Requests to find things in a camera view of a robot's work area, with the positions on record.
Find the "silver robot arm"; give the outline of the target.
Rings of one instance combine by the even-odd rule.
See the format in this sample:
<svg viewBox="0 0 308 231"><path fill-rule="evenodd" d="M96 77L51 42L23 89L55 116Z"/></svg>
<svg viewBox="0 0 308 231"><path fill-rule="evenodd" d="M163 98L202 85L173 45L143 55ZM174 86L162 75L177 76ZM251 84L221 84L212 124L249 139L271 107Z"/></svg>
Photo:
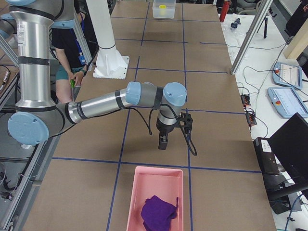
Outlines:
<svg viewBox="0 0 308 231"><path fill-rule="evenodd" d="M21 98L8 120L10 135L21 144L37 145L60 135L82 120L105 116L141 105L158 110L159 149L180 128L186 88L171 82L164 87L130 82L122 90L76 102L74 89L89 68L84 49L96 46L95 77L124 79L129 58L116 49L108 3L89 0L89 14L76 0L12 0L9 11L16 21Z"/></svg>

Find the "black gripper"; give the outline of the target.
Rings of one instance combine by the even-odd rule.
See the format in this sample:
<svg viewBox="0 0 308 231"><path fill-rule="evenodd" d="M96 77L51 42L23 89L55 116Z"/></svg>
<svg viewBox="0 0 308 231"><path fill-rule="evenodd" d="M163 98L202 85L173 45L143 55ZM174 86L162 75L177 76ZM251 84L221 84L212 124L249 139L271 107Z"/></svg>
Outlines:
<svg viewBox="0 0 308 231"><path fill-rule="evenodd" d="M175 124L172 125L166 125L162 123L161 121L156 122L156 127L159 130L159 150L166 150L168 145L168 134L173 131L175 128Z"/></svg>

